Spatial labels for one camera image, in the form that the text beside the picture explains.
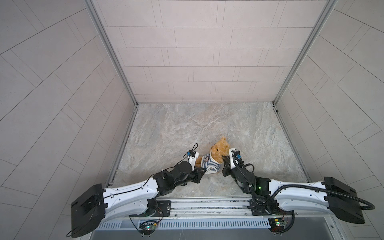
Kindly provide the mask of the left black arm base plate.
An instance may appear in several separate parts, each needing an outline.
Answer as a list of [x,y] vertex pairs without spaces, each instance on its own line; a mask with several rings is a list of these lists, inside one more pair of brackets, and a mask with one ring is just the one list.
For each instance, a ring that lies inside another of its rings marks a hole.
[[149,216],[150,217],[169,217],[171,211],[171,201],[157,201],[152,199],[149,201]]

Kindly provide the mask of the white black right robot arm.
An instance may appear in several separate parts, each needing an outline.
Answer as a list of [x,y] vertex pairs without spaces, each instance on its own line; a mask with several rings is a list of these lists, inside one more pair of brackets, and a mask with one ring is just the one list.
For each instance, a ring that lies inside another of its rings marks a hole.
[[352,224],[364,224],[363,210],[374,206],[333,177],[315,183],[288,183],[255,176],[236,152],[223,158],[224,177],[231,176],[243,193],[251,195],[254,216],[283,215],[293,211],[324,212]]

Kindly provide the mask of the brown plush teddy bear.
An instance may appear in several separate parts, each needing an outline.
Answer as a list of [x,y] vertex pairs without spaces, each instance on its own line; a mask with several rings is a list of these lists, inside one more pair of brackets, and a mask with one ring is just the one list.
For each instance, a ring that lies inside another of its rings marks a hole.
[[[211,154],[213,159],[217,162],[223,163],[223,156],[228,155],[229,149],[230,145],[227,142],[226,137],[222,137],[216,144],[211,147],[210,152],[208,154]],[[201,160],[203,156],[197,158],[195,164],[196,167],[201,167]]]

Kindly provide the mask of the blue white striped knit sweater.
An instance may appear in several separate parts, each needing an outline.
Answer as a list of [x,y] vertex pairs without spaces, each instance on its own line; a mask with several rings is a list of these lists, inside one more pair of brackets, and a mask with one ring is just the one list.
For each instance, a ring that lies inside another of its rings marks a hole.
[[218,173],[223,166],[223,163],[219,163],[213,159],[211,154],[206,154],[202,157],[201,168],[206,169],[207,174]]

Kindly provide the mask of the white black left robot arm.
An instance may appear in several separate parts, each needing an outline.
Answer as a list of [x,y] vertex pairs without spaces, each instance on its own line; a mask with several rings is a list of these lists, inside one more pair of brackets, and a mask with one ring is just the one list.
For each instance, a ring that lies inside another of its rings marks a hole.
[[90,187],[71,204],[72,229],[68,237],[79,238],[101,223],[121,217],[168,217],[171,201],[157,201],[170,194],[177,186],[188,182],[200,183],[207,170],[180,162],[171,171],[163,170],[145,182],[120,188],[106,188],[102,184]]

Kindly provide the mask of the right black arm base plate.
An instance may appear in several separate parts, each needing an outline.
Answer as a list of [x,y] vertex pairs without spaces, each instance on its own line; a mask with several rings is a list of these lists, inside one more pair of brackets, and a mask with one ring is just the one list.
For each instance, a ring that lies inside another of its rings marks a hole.
[[250,200],[250,205],[248,209],[251,210],[253,216],[271,216],[271,215],[292,215],[293,212],[287,212],[279,208],[279,203],[276,200],[272,200],[266,206],[262,206],[255,202],[254,200]]

